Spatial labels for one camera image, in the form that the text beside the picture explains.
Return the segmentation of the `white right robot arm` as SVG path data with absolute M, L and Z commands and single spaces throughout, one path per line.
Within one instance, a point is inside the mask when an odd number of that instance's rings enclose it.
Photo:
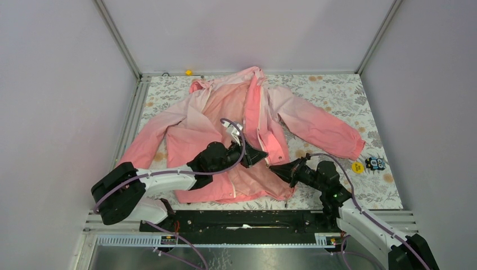
M 385 269 L 438 269 L 431 248 L 418 233 L 405 233 L 361 205 L 340 183 L 338 164 L 320 161 L 315 169 L 307 157 L 269 169 L 290 187 L 297 183 L 318 190 L 323 206 L 322 223 L 331 232 L 341 230 L 371 252 Z

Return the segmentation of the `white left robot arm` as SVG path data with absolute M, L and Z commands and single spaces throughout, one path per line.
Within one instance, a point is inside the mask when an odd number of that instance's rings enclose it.
M 94 212 L 103 224 L 117 224 L 131 216 L 152 221 L 161 231 L 174 226 L 171 207 L 160 202 L 147 202 L 149 194 L 171 190 L 198 190 L 213 181 L 213 176 L 241 165 L 251 168 L 268 154 L 248 142 L 232 142 L 225 147 L 212 142 L 186 165 L 159 171 L 137 169 L 124 162 L 110 171 L 91 188 Z

